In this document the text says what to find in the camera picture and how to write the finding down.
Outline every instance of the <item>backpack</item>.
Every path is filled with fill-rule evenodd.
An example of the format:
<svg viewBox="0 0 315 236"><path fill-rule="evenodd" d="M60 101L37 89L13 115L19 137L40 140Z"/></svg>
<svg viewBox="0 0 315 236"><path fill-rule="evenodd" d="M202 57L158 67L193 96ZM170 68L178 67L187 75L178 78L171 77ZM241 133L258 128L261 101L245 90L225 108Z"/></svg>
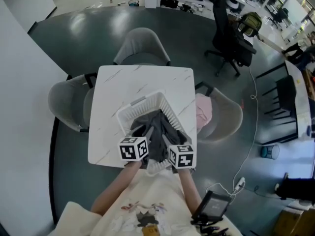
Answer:
<svg viewBox="0 0 315 236"><path fill-rule="evenodd" d="M248 37L254 37L258 34L261 25L261 17L256 12L249 12L242 16L238 28Z"/></svg>

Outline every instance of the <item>white wall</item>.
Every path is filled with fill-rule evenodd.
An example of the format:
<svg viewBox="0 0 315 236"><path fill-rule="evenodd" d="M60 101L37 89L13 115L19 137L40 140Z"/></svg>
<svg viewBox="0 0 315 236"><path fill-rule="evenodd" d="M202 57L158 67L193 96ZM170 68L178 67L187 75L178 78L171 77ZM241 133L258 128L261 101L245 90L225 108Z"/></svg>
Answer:
<svg viewBox="0 0 315 236"><path fill-rule="evenodd" d="M301 25L301 21L306 17L306 10L300 5L297 0L288 0L284 6L289 11L289 19L293 24Z"/></svg>
<svg viewBox="0 0 315 236"><path fill-rule="evenodd" d="M44 20L56 7L53 0L4 0L25 31Z"/></svg>
<svg viewBox="0 0 315 236"><path fill-rule="evenodd" d="M48 92L65 79L0 0L0 223L11 236L38 235L52 223Z"/></svg>

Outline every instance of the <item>marble table top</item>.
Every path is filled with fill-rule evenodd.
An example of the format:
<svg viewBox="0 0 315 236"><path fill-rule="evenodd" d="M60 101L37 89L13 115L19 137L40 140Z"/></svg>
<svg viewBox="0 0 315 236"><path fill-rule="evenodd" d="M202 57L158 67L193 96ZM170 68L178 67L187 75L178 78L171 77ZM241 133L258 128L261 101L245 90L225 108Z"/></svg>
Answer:
<svg viewBox="0 0 315 236"><path fill-rule="evenodd" d="M92 164L124 167L117 144L124 137L116 112L130 102L162 90L197 149L193 71L190 68L109 65L98 70L94 91L88 160Z"/></svg>

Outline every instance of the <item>white cable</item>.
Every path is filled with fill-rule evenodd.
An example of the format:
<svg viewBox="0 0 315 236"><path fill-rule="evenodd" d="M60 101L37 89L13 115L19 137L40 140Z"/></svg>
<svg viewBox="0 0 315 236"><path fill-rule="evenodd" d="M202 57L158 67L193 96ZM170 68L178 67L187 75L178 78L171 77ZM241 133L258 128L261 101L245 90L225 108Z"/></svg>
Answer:
<svg viewBox="0 0 315 236"><path fill-rule="evenodd" d="M255 82L255 79L254 79L254 77L253 77L253 75L252 75L252 72L251 72L251 67L249 66L249 72L250 72L250 75L251 75L251 77L252 77L252 81L254 82L254 86L255 86L255 95L253 95L253 94L251 94L251 99L252 100L256 100L256 102L257 102L257 118L256 118L256 127L255 127L255 132L254 132L254 138L253 138L253 140L252 140L252 145L251 145L251 147L250 147L250 149L249 149L249 151L248 151L248 153L247 153L247 156L246 156L246 158L244 159L244 161L242 162L242 164L241 164L241 166L240 166L240 168L238 169L238 171L236 172L236 174L234 175L234 177L233 177L233 189L235 189L235 186L234 186L234 181L235 181L235 178L236 178L236 176L239 174L239 172L241 171L241 169L242 169L242 167L243 167L243 165L245 164L245 162L246 162L246 160L249 158L249 156L250 156L250 153L251 153L251 150L252 150L252 147L253 147L253 145L254 145L254 143L255 143L255 138L256 138L256 133L257 133L257 127L258 127L258 100L257 100L257 88L256 88L256 82ZM244 187L245 187L245 182L244 182L244 185L241 187L241 190L240 191L238 191L238 192L235 192L235 190L232 192L232 193L229 193L228 192L228 190L227 189L225 189L223 186L222 186L222 184L220 184L220 183L214 183L214 184L212 184L212 185L210 185L207 189L206 189L206 193L208 192L208 190L209 190L209 188L211 188L212 186L215 186L215 185L219 185L219 186L221 186L221 188L223 189L223 190L225 190L226 192L227 192L227 194L229 194L230 195L230 197L231 196L235 196L234 197L234 199L233 199L233 201L230 203L230 204L232 204L233 202L234 202L234 200L235 200L235 198L236 198L236 195L237 194L239 194L243 189L244 189Z"/></svg>

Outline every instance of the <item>plastic basket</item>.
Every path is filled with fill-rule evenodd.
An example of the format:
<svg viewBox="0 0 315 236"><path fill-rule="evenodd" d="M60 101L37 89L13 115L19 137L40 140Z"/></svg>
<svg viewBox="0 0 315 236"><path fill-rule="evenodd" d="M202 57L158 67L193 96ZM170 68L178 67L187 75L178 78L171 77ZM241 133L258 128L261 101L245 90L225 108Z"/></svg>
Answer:
<svg viewBox="0 0 315 236"><path fill-rule="evenodd" d="M131 131L130 128L135 119L137 119L139 116L159 109L163 111L169 123L176 130L181 130L184 132L178 117L174 113L162 91L152 92L120 108L116 113L116 117L122 131L126 135Z"/></svg>

